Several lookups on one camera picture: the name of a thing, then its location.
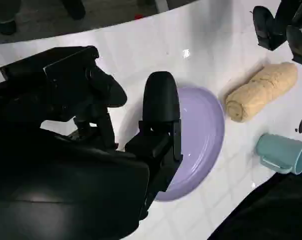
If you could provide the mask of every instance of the floor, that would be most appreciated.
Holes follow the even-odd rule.
[[[194,1],[168,0],[167,5],[173,9]],[[85,18],[74,21],[59,0],[22,0],[16,16],[18,32],[13,36],[0,34],[0,44],[78,33],[129,22],[136,15],[147,17],[158,13],[155,0],[83,0],[83,4]]]

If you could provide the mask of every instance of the purple plate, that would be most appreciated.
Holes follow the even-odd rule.
[[[218,99],[207,89],[178,89],[182,121],[180,168],[157,201],[172,201],[192,192],[208,175],[220,153],[224,138],[224,113]]]

